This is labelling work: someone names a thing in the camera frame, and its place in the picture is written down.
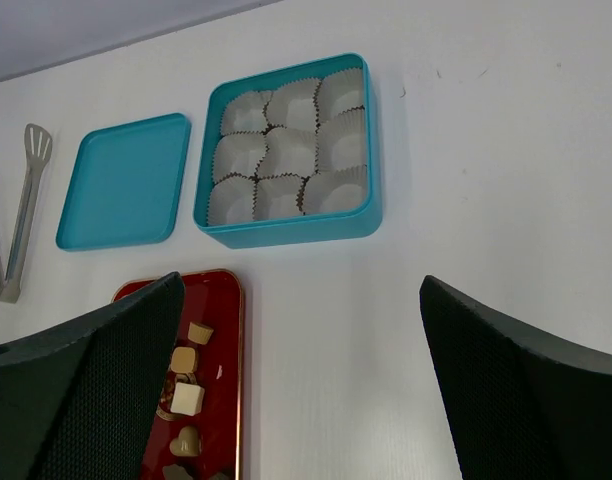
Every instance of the table surface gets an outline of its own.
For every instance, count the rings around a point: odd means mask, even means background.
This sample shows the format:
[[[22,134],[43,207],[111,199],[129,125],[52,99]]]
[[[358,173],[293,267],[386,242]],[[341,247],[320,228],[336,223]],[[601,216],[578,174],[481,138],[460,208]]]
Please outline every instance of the table surface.
[[[365,239],[231,251],[192,220],[212,89],[347,51],[379,100],[384,221]],[[192,120],[162,244],[60,251],[91,130]],[[27,122],[54,135],[0,342],[110,301],[124,282],[224,267],[248,293],[245,478],[460,478],[419,314],[434,274],[612,353],[612,1],[285,0],[0,84],[7,256]]]

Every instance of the red tray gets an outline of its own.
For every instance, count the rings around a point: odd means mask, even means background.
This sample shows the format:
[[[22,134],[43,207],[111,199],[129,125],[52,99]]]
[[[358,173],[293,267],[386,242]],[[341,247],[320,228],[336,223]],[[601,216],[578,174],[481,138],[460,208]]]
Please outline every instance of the red tray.
[[[206,390],[202,411],[194,417],[170,413],[175,374],[168,372],[157,415],[142,460],[140,480],[162,480],[162,468],[182,465],[196,480],[207,480],[223,472],[241,478],[241,415],[244,346],[244,291],[237,277],[228,270],[210,270],[182,275],[186,285],[184,310],[177,332],[176,346],[192,346],[199,362],[189,380]],[[124,285],[113,301],[139,290],[152,280]],[[190,322],[214,328],[208,345],[188,340]],[[182,427],[193,425],[199,432],[198,457],[175,457],[169,443]]]

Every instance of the heart-shaped chocolate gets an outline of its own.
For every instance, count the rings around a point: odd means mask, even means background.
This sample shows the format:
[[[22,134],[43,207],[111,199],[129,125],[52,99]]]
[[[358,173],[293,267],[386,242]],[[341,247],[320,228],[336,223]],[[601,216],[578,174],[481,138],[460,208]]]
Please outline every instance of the heart-shaped chocolate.
[[[170,442],[170,453],[176,457],[196,457],[199,449],[199,433],[190,425],[182,428],[177,438]]]

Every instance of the baking cup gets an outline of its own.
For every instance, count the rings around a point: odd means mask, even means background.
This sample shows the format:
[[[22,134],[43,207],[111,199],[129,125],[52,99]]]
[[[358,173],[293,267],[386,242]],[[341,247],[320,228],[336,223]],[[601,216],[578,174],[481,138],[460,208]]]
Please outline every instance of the baking cup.
[[[313,175],[304,187],[306,215],[353,210],[366,198],[366,167]]]
[[[276,90],[266,109],[270,124],[314,133],[317,129],[315,92],[319,84],[319,79],[307,78]]]
[[[268,152],[259,164],[261,178],[292,173],[309,177],[315,173],[317,137],[314,133],[278,127],[266,135]]]
[[[253,221],[255,182],[233,175],[219,182],[210,192],[208,225],[230,225]]]
[[[255,194],[255,220],[274,220],[302,215],[297,205],[302,182],[297,175],[260,180]]]
[[[232,173],[252,177],[266,155],[266,139],[261,133],[235,133],[222,138],[213,157],[213,182]]]
[[[268,97],[268,92],[246,92],[230,102],[222,116],[222,135],[264,132],[268,128],[264,115]]]
[[[351,68],[329,75],[317,93],[319,121],[327,122],[340,113],[364,106],[364,73]]]
[[[317,143],[317,168],[321,172],[366,165],[364,109],[350,110],[323,124]]]

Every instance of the white cupcake liner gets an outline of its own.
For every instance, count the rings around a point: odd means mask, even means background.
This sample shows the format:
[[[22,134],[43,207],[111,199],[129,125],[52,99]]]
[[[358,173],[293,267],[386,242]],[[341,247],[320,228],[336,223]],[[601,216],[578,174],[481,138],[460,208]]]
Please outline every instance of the white cupcake liner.
[[[315,94],[320,83],[318,78],[307,78],[277,89],[266,109],[270,124],[314,133],[317,130]]]
[[[226,105],[222,116],[221,133],[264,132],[268,121],[264,109],[268,103],[268,92],[246,92]]]
[[[260,178],[287,173],[309,177],[317,164],[317,137],[314,133],[278,127],[266,135],[268,153],[259,164]]]
[[[302,179],[297,175],[265,178],[257,184],[255,220],[274,220],[302,215],[298,206]]]
[[[323,124],[317,133],[317,143],[320,172],[366,165],[364,109],[349,110]]]
[[[252,177],[266,156],[266,138],[261,133],[235,133],[222,138],[213,157],[213,182],[238,173]]]
[[[210,192],[208,225],[231,225],[253,221],[255,182],[233,175],[219,182]]]
[[[353,167],[313,175],[304,187],[306,215],[353,210],[366,199],[366,167]]]
[[[364,72],[361,68],[342,70],[324,78],[317,92],[321,123],[353,108],[364,106]]]

